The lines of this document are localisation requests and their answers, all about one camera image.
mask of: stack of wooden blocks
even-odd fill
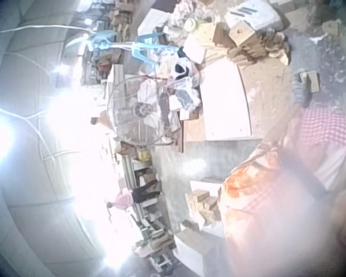
[[[238,65],[252,64],[256,58],[267,55],[262,37],[258,36],[252,27],[244,21],[239,21],[231,28],[230,38],[237,46],[237,50],[233,50],[231,55],[233,58],[236,57],[234,62]]]
[[[200,24],[194,32],[197,42],[203,46],[235,47],[233,41],[228,37],[227,31],[217,23]]]
[[[121,13],[119,9],[112,10],[109,13],[111,20],[111,29],[118,33],[118,42],[125,42],[129,38],[129,24],[131,22],[131,16],[126,13]]]
[[[206,224],[221,220],[217,203],[218,197],[210,196],[208,191],[197,189],[192,193],[186,193],[186,201],[192,219],[200,214],[205,219]]]

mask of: wooden block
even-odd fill
[[[235,42],[236,46],[239,47],[246,42],[257,40],[257,35],[246,22],[239,21],[231,28],[230,38]]]
[[[208,198],[210,193],[206,190],[197,189],[191,193],[191,197],[195,202],[201,202],[205,198]]]
[[[238,56],[240,53],[241,53],[242,49],[240,47],[237,47],[237,48],[233,48],[232,50],[230,50],[228,52],[228,57],[229,58],[233,58],[235,56]]]
[[[226,30],[216,23],[200,24],[193,34],[199,43],[214,43],[215,45],[222,44],[228,48],[234,47]]]
[[[123,25],[119,24],[118,29],[116,31],[120,34],[122,31],[122,28],[123,28]]]
[[[310,92],[315,93],[321,91],[319,85],[318,73],[316,71],[303,72],[300,74],[301,80],[305,82],[305,78],[310,80]]]
[[[217,205],[217,202],[218,202],[218,197],[209,196],[208,198],[203,200],[202,205],[204,209],[210,210],[214,206]]]
[[[185,109],[180,109],[179,120],[196,120],[200,114],[200,110],[197,108],[194,111],[186,111]]]
[[[118,10],[125,10],[127,12],[133,12],[134,11],[134,5],[133,4],[127,4],[127,3],[116,3],[115,8]]]
[[[332,36],[339,36],[339,23],[334,20],[324,22],[322,24],[322,29],[323,32],[328,33]]]

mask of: plywood board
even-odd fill
[[[266,58],[241,69],[250,110],[252,138],[262,139],[292,104],[291,68]]]
[[[238,67],[223,58],[200,73],[206,140],[251,136],[249,109]]]

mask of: wood scrap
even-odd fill
[[[271,58],[277,58],[283,64],[288,65],[289,45],[284,39],[285,35],[283,33],[276,33],[273,29],[270,29],[267,31],[263,41],[265,50],[269,51]]]
[[[235,47],[227,31],[217,23],[200,24],[193,34],[199,43],[214,43],[216,46],[221,44],[228,48]]]
[[[310,92],[315,93],[315,92],[320,92],[320,84],[319,84],[319,78],[318,78],[318,73],[316,71],[308,71],[308,72],[303,72],[300,74],[301,80],[303,83],[306,82],[306,78],[309,79],[310,82]]]
[[[218,197],[210,196],[208,191],[195,190],[192,193],[186,193],[186,202],[189,208],[190,217],[197,220],[200,214],[206,224],[211,224],[217,220],[221,220],[218,207]]]

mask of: checkered cloth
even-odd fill
[[[328,108],[304,110],[299,133],[299,145],[312,147],[319,143],[335,143],[346,147],[346,115]],[[275,192],[277,182],[266,184],[244,207],[246,212],[254,212],[269,200]]]

